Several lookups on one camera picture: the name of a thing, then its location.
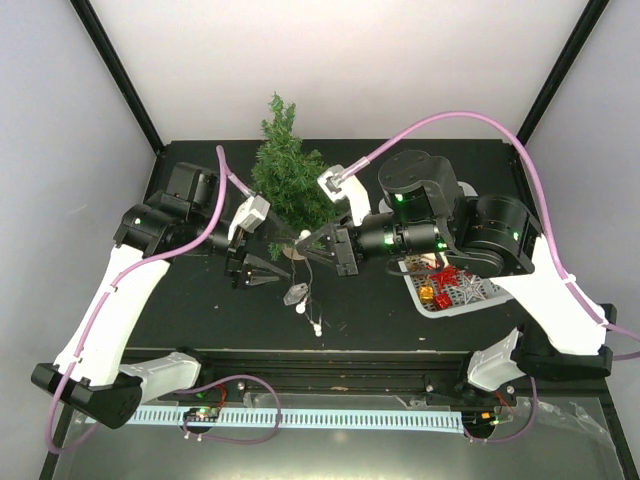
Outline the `small green christmas tree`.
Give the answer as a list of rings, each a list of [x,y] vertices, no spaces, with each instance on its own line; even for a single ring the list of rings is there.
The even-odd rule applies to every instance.
[[[269,254],[277,260],[302,231],[313,232],[331,222],[339,208],[317,183],[320,174],[328,169],[321,153],[304,150],[302,138],[293,132],[296,105],[273,94],[269,110],[271,117],[261,122],[263,142],[256,152],[251,178],[254,190],[293,231],[290,239],[269,244]]]

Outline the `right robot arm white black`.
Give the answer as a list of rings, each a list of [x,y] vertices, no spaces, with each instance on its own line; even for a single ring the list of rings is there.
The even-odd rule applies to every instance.
[[[505,289],[530,315],[494,345],[470,353],[439,395],[475,404],[524,376],[543,381],[609,376],[605,310],[584,299],[551,256],[551,240],[521,201],[501,195],[468,197],[450,162],[409,150],[380,168],[387,211],[374,214],[354,178],[332,167],[319,180],[349,211],[296,243],[296,251],[353,276],[371,258],[391,261],[431,254],[435,269],[454,267]]]

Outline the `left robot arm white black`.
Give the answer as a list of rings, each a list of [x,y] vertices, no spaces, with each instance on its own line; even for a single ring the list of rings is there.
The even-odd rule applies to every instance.
[[[213,391],[209,362],[193,349],[138,364],[124,364],[122,357],[151,293],[179,255],[223,257],[235,288],[288,278],[246,247],[251,237],[289,240],[292,229],[250,190],[233,218],[222,219],[228,183],[240,182],[228,171],[181,162],[165,189],[123,215],[99,290],[63,351],[34,368],[34,385],[110,429],[164,395],[183,390],[202,399]]]

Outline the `white plastic basket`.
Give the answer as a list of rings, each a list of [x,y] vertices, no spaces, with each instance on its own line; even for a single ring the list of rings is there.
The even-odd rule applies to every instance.
[[[392,258],[385,272],[403,279],[421,315],[430,319],[453,317],[502,305],[512,296],[488,279],[451,265],[447,244],[436,238],[434,253]]]

